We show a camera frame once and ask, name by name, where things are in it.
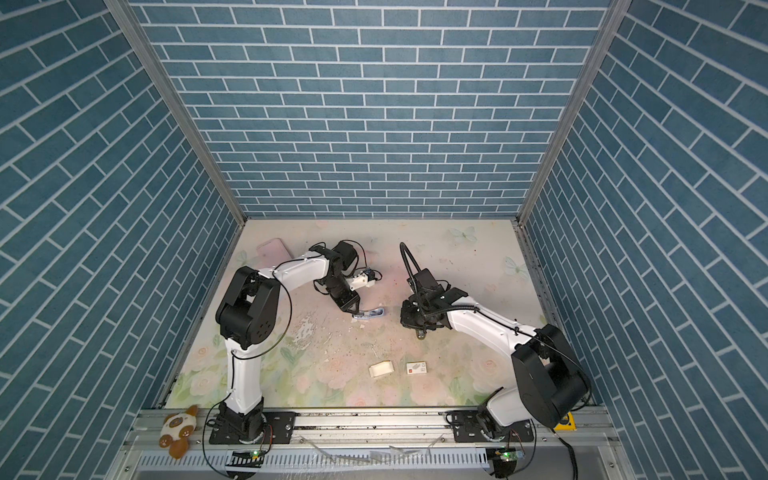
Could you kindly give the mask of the light blue stapler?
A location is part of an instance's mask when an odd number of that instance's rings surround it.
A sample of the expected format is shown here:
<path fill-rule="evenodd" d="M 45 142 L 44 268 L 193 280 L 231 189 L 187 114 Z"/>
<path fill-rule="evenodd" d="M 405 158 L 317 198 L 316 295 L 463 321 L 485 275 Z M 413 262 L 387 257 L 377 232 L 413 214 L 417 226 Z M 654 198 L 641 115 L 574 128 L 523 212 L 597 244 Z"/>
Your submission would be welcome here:
<path fill-rule="evenodd" d="M 378 307 L 375 309 L 366 310 L 366 311 L 354 314 L 352 318 L 356 321 L 364 321 L 364 320 L 381 318 L 385 314 L 386 314 L 386 309 L 384 307 Z"/>

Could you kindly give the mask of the white staple box sleeve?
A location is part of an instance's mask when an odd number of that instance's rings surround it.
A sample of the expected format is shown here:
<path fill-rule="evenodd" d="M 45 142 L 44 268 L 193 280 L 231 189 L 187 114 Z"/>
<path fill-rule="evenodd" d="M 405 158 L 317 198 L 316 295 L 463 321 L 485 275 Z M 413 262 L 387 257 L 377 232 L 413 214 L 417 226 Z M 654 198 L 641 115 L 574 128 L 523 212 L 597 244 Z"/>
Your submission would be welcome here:
<path fill-rule="evenodd" d="M 406 373 L 408 375 L 421 375 L 428 372 L 427 363 L 425 361 L 407 362 Z"/>

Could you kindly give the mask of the staple box tray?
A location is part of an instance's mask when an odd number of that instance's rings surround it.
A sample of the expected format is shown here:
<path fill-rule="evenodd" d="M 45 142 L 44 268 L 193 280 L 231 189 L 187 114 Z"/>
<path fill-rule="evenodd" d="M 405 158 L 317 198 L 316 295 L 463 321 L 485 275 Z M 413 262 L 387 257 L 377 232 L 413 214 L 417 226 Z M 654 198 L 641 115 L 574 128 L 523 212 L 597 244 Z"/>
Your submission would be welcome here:
<path fill-rule="evenodd" d="M 394 364 L 390 360 L 373 364 L 368 369 L 371 378 L 380 378 L 394 372 Z"/>

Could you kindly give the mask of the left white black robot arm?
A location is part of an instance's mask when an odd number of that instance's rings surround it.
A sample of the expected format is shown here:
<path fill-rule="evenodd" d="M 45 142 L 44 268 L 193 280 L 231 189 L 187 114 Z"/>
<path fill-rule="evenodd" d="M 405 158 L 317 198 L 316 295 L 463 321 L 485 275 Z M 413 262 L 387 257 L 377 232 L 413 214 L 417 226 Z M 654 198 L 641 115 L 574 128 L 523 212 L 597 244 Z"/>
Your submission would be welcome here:
<path fill-rule="evenodd" d="M 263 407 L 259 374 L 266 352 L 259 345 L 272 334 L 279 302 L 290 299 L 292 290 L 317 283 L 341 311 L 360 312 L 360 296 L 351 285 L 358 259 L 353 242 L 342 240 L 332 248 L 315 244 L 273 267 L 235 272 L 215 315 L 229 355 L 226 412 L 243 416 Z"/>

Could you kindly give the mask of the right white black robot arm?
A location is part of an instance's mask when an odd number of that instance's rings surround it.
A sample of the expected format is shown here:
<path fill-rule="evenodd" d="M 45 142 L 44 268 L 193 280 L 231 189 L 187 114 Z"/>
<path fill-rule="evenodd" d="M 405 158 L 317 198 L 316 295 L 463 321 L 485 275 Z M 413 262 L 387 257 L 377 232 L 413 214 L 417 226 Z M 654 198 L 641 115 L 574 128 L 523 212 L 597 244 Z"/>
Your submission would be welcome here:
<path fill-rule="evenodd" d="M 403 301 L 400 323 L 424 339 L 430 331 L 448 328 L 464 333 L 508 357 L 514 387 L 494 391 L 477 410 L 483 433 L 492 440 L 512 425 L 534 420 L 554 429 L 592 393 L 589 376 L 556 326 L 534 328 L 496 313 L 449 283 L 421 268 L 405 243 L 399 251 L 412 295 Z"/>

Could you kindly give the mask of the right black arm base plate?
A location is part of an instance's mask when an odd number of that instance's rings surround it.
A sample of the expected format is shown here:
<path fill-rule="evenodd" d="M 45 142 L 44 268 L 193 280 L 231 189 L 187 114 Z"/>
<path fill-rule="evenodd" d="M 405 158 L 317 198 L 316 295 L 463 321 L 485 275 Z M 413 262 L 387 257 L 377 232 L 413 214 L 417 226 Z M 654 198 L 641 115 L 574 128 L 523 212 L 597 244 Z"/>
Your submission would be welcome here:
<path fill-rule="evenodd" d="M 499 426 L 487 413 L 478 410 L 449 410 L 443 415 L 456 443 L 532 442 L 533 424 L 530 420 Z"/>

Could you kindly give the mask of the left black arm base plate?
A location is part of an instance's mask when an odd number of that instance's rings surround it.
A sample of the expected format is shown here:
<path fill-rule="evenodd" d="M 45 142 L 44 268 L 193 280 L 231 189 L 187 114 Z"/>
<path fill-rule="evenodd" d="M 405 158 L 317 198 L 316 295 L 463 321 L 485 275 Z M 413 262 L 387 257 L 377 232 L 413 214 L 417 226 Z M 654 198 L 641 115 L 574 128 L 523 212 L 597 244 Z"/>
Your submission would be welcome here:
<path fill-rule="evenodd" d="M 206 421 L 213 445 L 288 444 L 297 414 L 291 411 L 259 412 L 243 416 L 218 413 Z"/>

